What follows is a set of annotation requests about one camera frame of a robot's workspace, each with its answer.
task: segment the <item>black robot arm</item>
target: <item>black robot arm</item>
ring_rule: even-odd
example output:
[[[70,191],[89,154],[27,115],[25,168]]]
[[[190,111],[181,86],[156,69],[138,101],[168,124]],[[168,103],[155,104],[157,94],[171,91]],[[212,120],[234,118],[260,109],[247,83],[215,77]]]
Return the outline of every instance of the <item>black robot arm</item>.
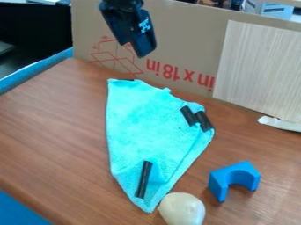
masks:
[[[143,0],[102,0],[99,9],[118,42],[130,42],[139,58],[157,47],[149,12]]]

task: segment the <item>plywood panel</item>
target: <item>plywood panel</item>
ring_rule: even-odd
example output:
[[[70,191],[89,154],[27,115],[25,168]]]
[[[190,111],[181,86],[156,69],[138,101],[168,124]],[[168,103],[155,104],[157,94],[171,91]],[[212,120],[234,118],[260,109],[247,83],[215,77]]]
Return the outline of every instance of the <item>plywood panel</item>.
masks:
[[[301,33],[229,21],[214,98],[301,123]]]

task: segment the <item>black cylinder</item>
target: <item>black cylinder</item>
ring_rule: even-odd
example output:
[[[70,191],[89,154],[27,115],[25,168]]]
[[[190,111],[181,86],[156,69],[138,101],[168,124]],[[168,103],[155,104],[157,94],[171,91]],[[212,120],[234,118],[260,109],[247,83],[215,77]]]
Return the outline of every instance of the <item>black cylinder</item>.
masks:
[[[144,161],[143,169],[141,172],[141,177],[139,181],[139,186],[136,191],[136,197],[140,199],[144,199],[144,195],[146,192],[147,184],[149,183],[149,178],[151,174],[152,163],[148,161]]]

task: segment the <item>blue arch block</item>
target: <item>blue arch block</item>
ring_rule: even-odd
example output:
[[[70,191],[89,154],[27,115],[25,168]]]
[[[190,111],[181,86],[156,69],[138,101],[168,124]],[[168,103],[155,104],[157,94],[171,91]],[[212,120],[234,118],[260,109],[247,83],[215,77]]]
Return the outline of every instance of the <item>blue arch block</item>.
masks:
[[[248,161],[212,171],[209,174],[209,189],[219,202],[224,202],[229,185],[243,185],[249,191],[257,190],[261,174]]]

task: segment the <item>wooden board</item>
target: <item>wooden board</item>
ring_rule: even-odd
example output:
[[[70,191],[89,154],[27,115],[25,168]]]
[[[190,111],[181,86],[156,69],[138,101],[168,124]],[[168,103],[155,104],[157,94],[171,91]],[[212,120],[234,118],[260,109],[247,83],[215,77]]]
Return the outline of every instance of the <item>wooden board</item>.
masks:
[[[214,98],[301,123],[301,33],[229,21]]]
[[[119,74],[67,60],[0,97],[0,189],[54,224],[165,225],[134,206],[109,171],[106,80]],[[206,107],[216,136],[173,188],[200,198],[204,225],[299,225],[301,138],[263,126],[261,114],[173,90]],[[256,192],[233,186],[217,203],[211,170],[250,160]]]

